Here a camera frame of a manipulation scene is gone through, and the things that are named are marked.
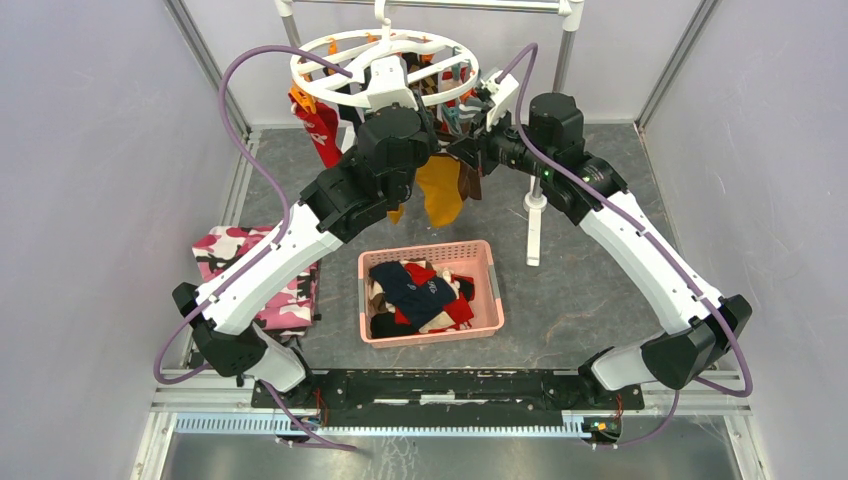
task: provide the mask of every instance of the metal frame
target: metal frame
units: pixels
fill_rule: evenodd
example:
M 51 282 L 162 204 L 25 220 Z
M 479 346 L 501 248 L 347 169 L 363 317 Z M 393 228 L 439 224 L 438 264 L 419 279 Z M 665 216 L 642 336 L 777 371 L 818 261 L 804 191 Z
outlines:
M 179 375 L 185 370 L 168 370 L 166 375 Z M 564 370 L 563 374 L 574 374 L 574 371 Z M 703 377 L 718 382 L 730 388 L 741 388 L 744 382 L 739 372 L 734 370 L 712 370 L 704 372 Z M 211 420 L 219 422 L 253 422 L 261 428 L 262 422 L 266 420 L 280 419 L 279 411 L 275 409 L 251 407 L 253 389 L 256 388 L 255 381 L 246 379 L 243 387 L 237 387 L 232 378 L 223 378 L 215 372 L 202 372 L 179 385 L 159 385 L 153 397 L 153 405 L 148 417 L 147 428 L 136 457 L 136 463 L 131 473 L 131 480 L 158 480 L 164 471 L 165 461 L 170 449 L 173 434 L 180 430 L 180 425 L 185 425 L 190 420 Z M 645 399 L 645 409 L 639 411 L 625 411 L 627 417 L 660 417 L 665 415 L 672 402 L 673 393 L 668 388 L 656 384 L 644 384 L 642 394 Z M 295 415 L 314 414 L 312 410 L 292 409 Z M 613 411 L 586 410 L 569 411 L 563 413 L 564 429 L 512 429 L 515 432 L 505 431 L 501 435 L 513 433 L 525 437 L 574 437 L 569 425 L 573 425 L 576 419 L 584 416 L 603 417 L 612 416 Z M 688 417 L 723 417 L 731 437 L 731 446 L 736 461 L 742 473 L 743 480 L 767 480 L 770 478 L 764 466 L 763 456 L 758 448 L 756 439 L 751 432 L 752 413 L 747 399 L 740 399 L 721 395 L 709 387 L 697 382 L 690 383 L 681 391 L 680 402 L 676 415 Z M 244 430 L 245 427 L 229 429 Z M 384 436 L 392 437 L 398 435 L 415 436 L 489 436 L 498 434 L 497 431 L 469 431 L 468 429 L 343 429 L 336 428 L 332 432 L 324 432 L 332 435 L 356 435 L 356 436 Z
M 194 23 L 194 19 L 191 17 L 188 7 L 186 7 L 183 0 L 163 1 L 165 6 L 168 8 L 168 11 L 170 11 L 171 15 L 174 17 L 174 22 L 176 22 L 177 27 L 179 27 L 180 32 L 183 34 L 183 38 L 185 38 L 186 43 L 188 43 L 189 49 L 191 49 L 191 52 L 194 54 L 195 58 L 197 58 L 197 63 L 200 65 L 200 68 L 203 70 L 203 73 L 206 75 L 209 83 L 212 84 L 212 87 L 217 92 L 218 88 L 221 86 L 221 71 L 218 69 L 218 65 L 215 63 L 215 59 L 212 57 L 212 53 L 209 51 L 206 41 L 203 40 L 203 36 L 200 34 L 197 24 Z M 236 131 L 239 132 L 242 137 L 246 137 L 250 133 L 250 124 L 247 123 L 244 113 L 241 111 L 235 101 L 235 98 L 229 91 L 227 91 L 227 110 L 229 111 L 230 120 L 233 122 L 233 126 L 236 127 Z
M 674 79 L 677 78 L 677 74 L 680 73 L 680 68 L 689 57 L 692 47 L 698 41 L 701 32 L 704 30 L 704 26 L 706 26 L 720 2 L 721 0 L 701 0 L 701 3 L 698 4 L 698 8 L 695 9 L 695 13 L 689 20 L 689 25 L 683 31 L 683 36 L 680 37 L 680 41 L 674 47 L 671 58 L 668 59 L 668 63 L 663 68 L 660 79 L 654 85 L 654 89 L 648 95 L 648 101 L 645 102 L 645 106 L 636 118 L 636 128 L 640 132 L 644 132 L 645 126 L 651 121 L 654 113 L 656 113 L 657 106 L 659 106 L 665 94 L 668 93 L 669 87 L 674 82 Z
M 337 5 L 374 5 L 374 0 L 293 0 L 294 3 L 333 3 Z M 532 0 L 389 0 L 398 7 L 432 7 L 493 12 L 558 13 L 559 4 L 550 1 Z
M 370 0 L 294 0 L 302 3 L 334 3 L 371 5 Z M 711 15 L 719 0 L 702 0 L 695 16 L 686 29 L 686 33 L 675 49 L 672 58 L 651 93 L 648 103 L 637 120 L 637 127 L 644 127 L 656 109 L 656 105 L 673 81 L 680 65 L 688 55 L 692 44 L 697 39 L 703 25 Z M 543 1 L 525 0 L 392 0 L 393 5 L 413 7 L 441 7 L 475 10 L 491 10 L 505 12 L 558 13 L 558 4 Z M 165 4 L 174 16 L 183 35 L 189 43 L 192 52 L 198 59 L 210 83 L 216 89 L 220 85 L 221 73 L 200 36 L 196 25 L 182 0 L 165 0 Z M 293 17 L 283 17 L 289 41 L 292 45 L 300 45 L 300 38 Z M 560 52 L 557 59 L 557 72 L 553 89 L 561 91 L 573 45 L 573 32 L 563 32 Z M 250 133 L 250 126 L 238 108 L 235 100 L 228 94 L 227 106 L 237 129 L 246 136 L 248 148 L 255 153 L 258 148 L 261 132 Z M 241 157 L 234 170 L 227 203 L 222 214 L 222 222 L 237 222 L 241 214 L 241 206 L 247 190 L 252 167 Z M 166 371 L 166 375 L 185 373 L 185 370 Z M 704 377 L 717 381 L 731 388 L 740 388 L 742 378 L 736 371 L 708 371 Z M 257 409 L 250 405 L 253 380 L 246 380 L 245 386 L 239 388 L 231 378 L 220 377 L 215 372 L 203 372 L 196 377 L 179 385 L 159 385 L 153 398 L 147 420 L 144 436 L 139 446 L 136 462 L 130 478 L 132 480 L 156 480 L 161 478 L 168 455 L 170 442 L 178 425 L 180 414 L 247 414 L 265 415 L 275 412 L 274 409 Z M 664 415 L 671 406 L 672 392 L 658 384 L 643 386 L 646 408 L 641 411 L 628 411 L 625 416 L 657 416 Z M 293 410 L 294 414 L 312 413 L 308 410 Z M 612 415 L 612 411 L 564 411 L 564 420 L 580 415 L 604 416 Z M 681 392 L 677 415 L 683 416 L 722 416 L 731 434 L 732 447 L 744 480 L 760 480 L 769 478 L 763 466 L 762 455 L 757 447 L 756 439 L 752 436 L 751 409 L 746 399 L 738 399 L 721 395 L 698 383 L 691 383 Z M 395 431 L 371 432 L 375 435 L 397 435 Z

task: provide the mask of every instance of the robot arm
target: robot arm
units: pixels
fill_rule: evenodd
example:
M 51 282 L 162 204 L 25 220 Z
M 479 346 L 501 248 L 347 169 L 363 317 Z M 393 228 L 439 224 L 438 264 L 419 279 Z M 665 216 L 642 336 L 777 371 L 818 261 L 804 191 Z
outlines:
M 497 165 L 506 165 L 541 177 L 549 202 L 610 252 L 646 296 L 664 330 L 637 344 L 608 349 L 591 358 L 579 369 L 586 380 L 586 395 L 598 398 L 648 381 L 682 388 L 727 351 L 727 339 L 700 299 L 692 296 L 676 272 L 643 238 L 647 231 L 662 237 L 647 222 L 624 180 L 605 160 L 584 151 L 583 116 L 573 98 L 558 93 L 537 96 L 531 102 L 527 127 L 531 140 L 557 163 L 640 218 L 646 230 L 635 231 L 528 152 L 511 126 L 510 114 L 503 108 L 514 97 L 512 83 L 502 82 L 500 87 L 486 82 L 483 85 L 478 95 L 488 107 L 472 121 L 468 137 L 451 144 L 448 152 L 484 175 Z M 385 93 L 385 98 L 393 97 Z M 418 108 L 395 102 L 370 115 L 357 134 L 357 144 L 345 153 L 339 165 L 322 171 L 301 192 L 300 201 L 291 209 L 289 230 L 282 239 L 273 243 L 278 230 L 271 232 L 231 267 L 230 271 L 235 271 L 255 263 L 220 298 L 211 299 L 203 319 L 192 321 L 200 352 L 219 374 L 252 375 L 283 392 L 305 377 L 298 357 L 252 325 L 253 316 L 303 268 L 349 242 L 410 197 L 416 169 L 438 149 L 427 110 L 420 97 L 415 100 Z M 270 251 L 255 262 L 257 252 L 266 248 Z M 676 253 L 673 255 L 687 273 L 695 276 Z M 174 297 L 181 311 L 190 311 L 195 298 L 207 298 L 226 281 L 224 275 L 197 288 L 196 296 L 194 287 L 178 287 Z M 706 297 L 720 305 L 719 310 L 738 336 L 751 314 L 745 299 L 724 298 L 703 279 L 696 277 L 696 281 Z
M 637 231 L 618 214 L 535 158 L 512 128 L 509 115 L 494 128 L 485 128 L 485 133 L 484 123 L 482 117 L 477 120 L 479 135 L 473 146 L 468 142 L 455 145 L 453 153 L 484 173 L 502 164 L 540 177 L 549 203 L 612 255 L 648 299 L 660 320 L 663 332 L 633 345 L 601 352 L 581 367 L 590 397 L 649 381 L 681 389 L 728 351 L 726 336 L 701 300 L 706 298 L 719 306 L 719 312 L 737 337 L 751 315 L 750 305 L 739 295 L 723 297 L 700 278 L 651 225 L 612 166 L 584 150 L 583 115 L 573 98 L 558 93 L 534 98 L 525 131 L 538 149 L 577 174 L 631 217 L 639 219 L 643 230 Z M 692 294 L 680 275 L 646 238 L 647 233 L 658 239 L 694 279 L 703 292 L 702 297 Z
M 250 375 L 286 392 L 306 369 L 298 356 L 263 333 L 253 318 L 307 266 L 334 252 L 409 199 L 415 171 L 438 142 L 420 97 L 417 109 L 397 104 L 377 110 L 361 127 L 357 144 L 322 171 L 278 224 L 226 272 L 200 287 L 184 283 L 173 296 L 188 315 L 199 301 L 211 304 L 191 321 L 200 353 L 221 376 Z M 230 272 L 244 270 L 235 279 Z M 212 295 L 231 282 L 219 296 Z

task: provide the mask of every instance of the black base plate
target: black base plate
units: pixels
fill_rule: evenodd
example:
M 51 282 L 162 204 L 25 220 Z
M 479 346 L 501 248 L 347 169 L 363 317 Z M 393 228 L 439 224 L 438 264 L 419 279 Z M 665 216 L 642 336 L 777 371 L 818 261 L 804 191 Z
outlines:
M 328 426 L 338 427 L 559 426 L 562 410 L 616 410 L 617 394 L 624 410 L 645 408 L 638 385 L 590 405 L 581 382 L 572 370 L 315 370 L 285 401 L 315 408 L 312 392 L 320 389 Z M 251 405 L 276 408 L 257 386 Z

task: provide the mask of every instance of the yellow cloth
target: yellow cloth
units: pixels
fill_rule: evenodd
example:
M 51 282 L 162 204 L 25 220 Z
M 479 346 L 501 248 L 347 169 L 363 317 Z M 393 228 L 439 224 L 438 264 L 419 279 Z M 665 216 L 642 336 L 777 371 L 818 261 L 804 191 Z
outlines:
M 400 217 L 403 216 L 403 205 L 399 206 L 395 211 L 389 211 L 389 220 L 392 221 L 393 224 L 397 225 L 397 222 L 400 221 Z
M 453 223 L 462 211 L 462 196 L 457 181 L 461 165 L 449 155 L 433 155 L 415 174 L 415 183 L 424 192 L 424 209 L 430 225 L 440 228 Z M 403 216 L 403 205 L 389 212 L 389 220 L 397 225 Z

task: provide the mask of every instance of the gray floor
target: gray floor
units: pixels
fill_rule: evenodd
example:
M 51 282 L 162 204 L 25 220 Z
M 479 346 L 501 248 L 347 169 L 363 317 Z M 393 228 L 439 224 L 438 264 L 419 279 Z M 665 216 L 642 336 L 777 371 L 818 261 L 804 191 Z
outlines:
M 627 418 L 626 437 L 656 420 Z M 339 437 L 357 453 L 288 449 L 259 435 L 175 435 L 169 480 L 740 479 L 721 419 L 676 418 L 656 439 L 595 452 L 571 439 Z
M 648 159 L 630 125 L 587 125 L 587 149 L 627 180 L 657 229 L 673 242 Z M 258 159 L 299 197 L 321 170 L 302 130 L 263 132 Z M 542 264 L 525 265 L 528 177 L 500 167 L 483 181 L 483 201 L 467 200 L 452 225 L 430 227 L 417 190 L 398 225 L 384 220 L 322 263 L 319 311 L 323 320 L 304 339 L 313 368 L 529 367 L 580 365 L 597 351 L 659 330 L 656 316 L 615 261 L 554 209 L 543 214 Z M 272 225 L 281 207 L 254 172 L 241 217 L 243 226 Z M 492 246 L 506 323 L 493 337 L 376 350 L 359 338 L 357 257 L 366 250 L 483 239 Z

